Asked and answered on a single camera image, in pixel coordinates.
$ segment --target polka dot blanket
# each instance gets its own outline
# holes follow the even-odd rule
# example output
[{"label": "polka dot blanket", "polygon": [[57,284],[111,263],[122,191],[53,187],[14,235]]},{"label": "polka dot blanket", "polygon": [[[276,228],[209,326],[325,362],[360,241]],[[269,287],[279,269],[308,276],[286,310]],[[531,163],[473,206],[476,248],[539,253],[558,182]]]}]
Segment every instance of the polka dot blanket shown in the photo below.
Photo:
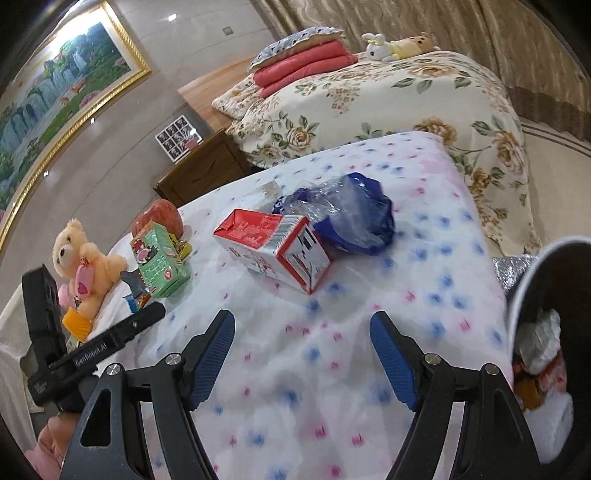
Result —
[{"label": "polka dot blanket", "polygon": [[[219,215],[275,180],[285,193],[358,171],[394,204],[396,236],[377,257],[344,256],[318,290],[301,291],[247,270],[213,239]],[[496,282],[472,197],[441,138],[408,132],[298,158],[182,207],[191,227],[191,280],[163,300],[166,317],[100,365],[154,365],[203,333],[220,309],[236,336],[210,398],[194,422],[220,480],[384,480],[413,414],[397,401],[369,338],[385,310],[403,335],[451,365],[499,365],[512,382]],[[135,268],[129,240],[113,252]],[[129,315],[119,283],[96,322]],[[447,478],[462,418],[455,406],[437,471]],[[155,477],[168,478],[153,412],[144,424]]]}]

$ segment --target plastic bag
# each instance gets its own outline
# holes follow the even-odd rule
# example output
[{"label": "plastic bag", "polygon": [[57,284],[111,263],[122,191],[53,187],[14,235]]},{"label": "plastic bag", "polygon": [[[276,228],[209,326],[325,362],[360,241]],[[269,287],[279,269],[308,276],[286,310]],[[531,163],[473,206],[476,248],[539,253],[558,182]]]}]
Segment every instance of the plastic bag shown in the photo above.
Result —
[{"label": "plastic bag", "polygon": [[515,353],[525,371],[538,375],[560,350],[560,316],[556,310],[539,312],[535,323],[523,323],[515,334]]},{"label": "plastic bag", "polygon": [[349,173],[280,198],[273,213],[306,215],[321,240],[351,253],[378,255],[392,243],[392,202],[377,180]]}]

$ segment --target red and white carton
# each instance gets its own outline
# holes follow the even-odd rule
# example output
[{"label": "red and white carton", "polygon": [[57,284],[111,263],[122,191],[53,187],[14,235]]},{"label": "red and white carton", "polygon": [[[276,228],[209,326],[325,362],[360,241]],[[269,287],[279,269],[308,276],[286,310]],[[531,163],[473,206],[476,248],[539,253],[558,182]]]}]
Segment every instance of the red and white carton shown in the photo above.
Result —
[{"label": "red and white carton", "polygon": [[235,209],[213,233],[246,267],[310,294],[330,265],[310,221]]}]

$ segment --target wooden nightstand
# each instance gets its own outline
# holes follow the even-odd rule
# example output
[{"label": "wooden nightstand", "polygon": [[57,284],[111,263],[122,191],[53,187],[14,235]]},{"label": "wooden nightstand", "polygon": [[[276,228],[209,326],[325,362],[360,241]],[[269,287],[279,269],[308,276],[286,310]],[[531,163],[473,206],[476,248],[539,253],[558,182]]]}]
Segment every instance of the wooden nightstand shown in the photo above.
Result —
[{"label": "wooden nightstand", "polygon": [[250,175],[250,164],[220,130],[155,179],[154,190],[179,208],[218,187]]}]

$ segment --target green juice box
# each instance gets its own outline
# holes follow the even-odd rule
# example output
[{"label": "green juice box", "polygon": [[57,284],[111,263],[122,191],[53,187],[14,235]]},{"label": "green juice box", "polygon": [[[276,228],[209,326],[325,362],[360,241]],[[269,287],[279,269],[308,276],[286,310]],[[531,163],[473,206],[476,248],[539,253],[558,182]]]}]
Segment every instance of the green juice box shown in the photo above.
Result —
[{"label": "green juice box", "polygon": [[168,231],[149,221],[129,243],[144,283],[155,299],[168,297],[189,279]]}]

